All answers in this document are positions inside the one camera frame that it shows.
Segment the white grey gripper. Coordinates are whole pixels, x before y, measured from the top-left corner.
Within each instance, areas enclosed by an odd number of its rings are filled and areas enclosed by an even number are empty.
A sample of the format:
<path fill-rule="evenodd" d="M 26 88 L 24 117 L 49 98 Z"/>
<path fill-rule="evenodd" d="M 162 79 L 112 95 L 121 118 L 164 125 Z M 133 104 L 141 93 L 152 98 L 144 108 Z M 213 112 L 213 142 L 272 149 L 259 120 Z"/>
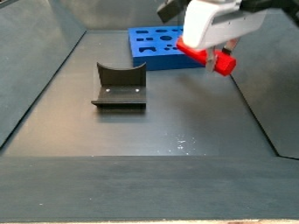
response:
<path fill-rule="evenodd" d="M 267 11 L 247 12 L 241 0 L 191 0 L 184 14 L 182 43 L 192 49 L 207 49 L 205 68 L 213 71 L 215 48 L 224 42 L 221 51 L 231 55 L 239 38 L 259 29 Z"/>

